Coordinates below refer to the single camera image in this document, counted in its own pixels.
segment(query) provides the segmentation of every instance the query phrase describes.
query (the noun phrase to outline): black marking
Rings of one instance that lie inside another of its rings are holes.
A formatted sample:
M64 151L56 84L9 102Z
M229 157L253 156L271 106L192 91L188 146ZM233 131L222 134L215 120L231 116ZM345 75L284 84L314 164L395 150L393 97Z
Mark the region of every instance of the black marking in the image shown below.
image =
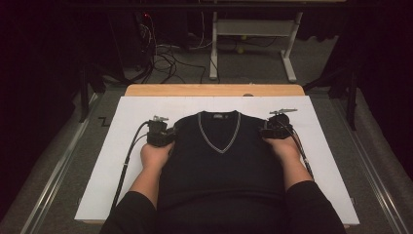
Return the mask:
M109 127L110 126L110 124L106 124L106 117L98 117L97 119L103 120L100 127Z

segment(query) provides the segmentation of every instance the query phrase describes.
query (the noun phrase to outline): black sleeve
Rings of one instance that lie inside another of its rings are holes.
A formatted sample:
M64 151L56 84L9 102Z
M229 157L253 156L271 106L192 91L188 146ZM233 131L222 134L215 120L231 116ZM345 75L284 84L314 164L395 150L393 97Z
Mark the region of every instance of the black sleeve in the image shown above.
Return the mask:
M156 210L149 199L130 191L103 223L100 233L152 234L155 219Z
M292 234L346 234L331 203L313 181L294 184L286 191Z

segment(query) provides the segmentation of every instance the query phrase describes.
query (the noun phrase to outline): human hand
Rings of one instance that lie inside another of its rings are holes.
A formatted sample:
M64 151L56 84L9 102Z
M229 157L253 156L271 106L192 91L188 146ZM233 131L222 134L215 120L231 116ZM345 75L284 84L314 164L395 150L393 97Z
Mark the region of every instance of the human hand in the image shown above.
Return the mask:
M154 168L160 170L168 161L169 152L173 148L174 142L163 146L155 147L151 144L144 144L140 150L140 160L143 169Z
M291 160L300 160L300 150L292 136L285 139L263 138L264 141L271 144L275 154L282 163Z

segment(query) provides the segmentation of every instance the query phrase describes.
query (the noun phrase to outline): metal stand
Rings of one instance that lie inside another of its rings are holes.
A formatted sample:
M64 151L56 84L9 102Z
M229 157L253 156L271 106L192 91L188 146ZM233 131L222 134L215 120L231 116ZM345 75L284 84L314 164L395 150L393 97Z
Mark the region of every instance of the metal stand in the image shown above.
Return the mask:
M242 19L218 19L216 12L212 20L212 49L210 53L209 79L215 80L218 76L218 52L216 50L217 35L251 35L251 36L282 36L288 37L288 45L281 51L282 62L288 81L295 83L294 70L289 55L294 45L298 27L303 16L297 13L295 20L242 20Z

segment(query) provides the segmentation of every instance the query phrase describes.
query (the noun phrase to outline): controller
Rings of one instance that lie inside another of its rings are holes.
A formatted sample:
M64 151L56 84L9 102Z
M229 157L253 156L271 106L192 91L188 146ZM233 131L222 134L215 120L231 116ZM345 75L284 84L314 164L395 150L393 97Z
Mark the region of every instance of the controller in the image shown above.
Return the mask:
M275 114L265 122L264 128L259 129L259 133L264 138L285 139L293 133L292 125L289 124L289 118L284 113L296 111L297 109L281 109L270 112Z
M153 120L149 120L149 132L147 134L147 142L156 147L163 147L172 143L176 137L175 128L167 129L166 121L168 118L154 116Z

